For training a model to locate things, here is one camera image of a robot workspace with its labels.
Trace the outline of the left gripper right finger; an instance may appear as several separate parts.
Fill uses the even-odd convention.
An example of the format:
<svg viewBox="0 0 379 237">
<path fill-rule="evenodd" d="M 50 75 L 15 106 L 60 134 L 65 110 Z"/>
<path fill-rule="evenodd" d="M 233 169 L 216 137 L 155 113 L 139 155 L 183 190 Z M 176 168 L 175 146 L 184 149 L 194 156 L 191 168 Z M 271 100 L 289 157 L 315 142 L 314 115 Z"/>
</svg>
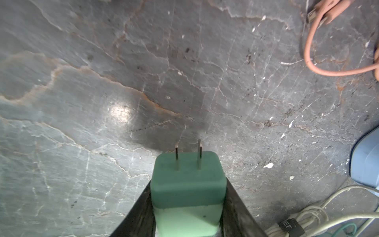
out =
<svg viewBox="0 0 379 237">
<path fill-rule="evenodd" d="M 227 180 L 226 196 L 220 220 L 222 237 L 266 237 L 237 191 Z"/>
</svg>

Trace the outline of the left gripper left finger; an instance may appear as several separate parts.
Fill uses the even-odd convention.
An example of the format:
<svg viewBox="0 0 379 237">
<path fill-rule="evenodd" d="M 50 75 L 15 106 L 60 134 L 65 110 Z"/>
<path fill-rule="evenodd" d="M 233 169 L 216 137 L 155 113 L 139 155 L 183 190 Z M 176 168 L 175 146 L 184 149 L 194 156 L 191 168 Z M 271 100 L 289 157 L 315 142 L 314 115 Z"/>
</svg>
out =
<svg viewBox="0 0 379 237">
<path fill-rule="evenodd" d="M 151 181 L 146 185 L 124 220 L 110 237 L 154 237 L 156 221 L 151 197 Z"/>
</svg>

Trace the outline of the green charger plug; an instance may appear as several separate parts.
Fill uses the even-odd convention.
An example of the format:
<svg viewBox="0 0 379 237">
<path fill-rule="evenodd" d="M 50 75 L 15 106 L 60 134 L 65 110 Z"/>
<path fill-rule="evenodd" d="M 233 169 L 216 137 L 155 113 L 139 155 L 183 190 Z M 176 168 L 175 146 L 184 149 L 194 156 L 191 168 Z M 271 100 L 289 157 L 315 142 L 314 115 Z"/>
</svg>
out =
<svg viewBox="0 0 379 237">
<path fill-rule="evenodd" d="M 227 178 L 219 157 L 204 151 L 162 153 L 150 182 L 161 237 L 212 237 L 220 226 Z"/>
</svg>

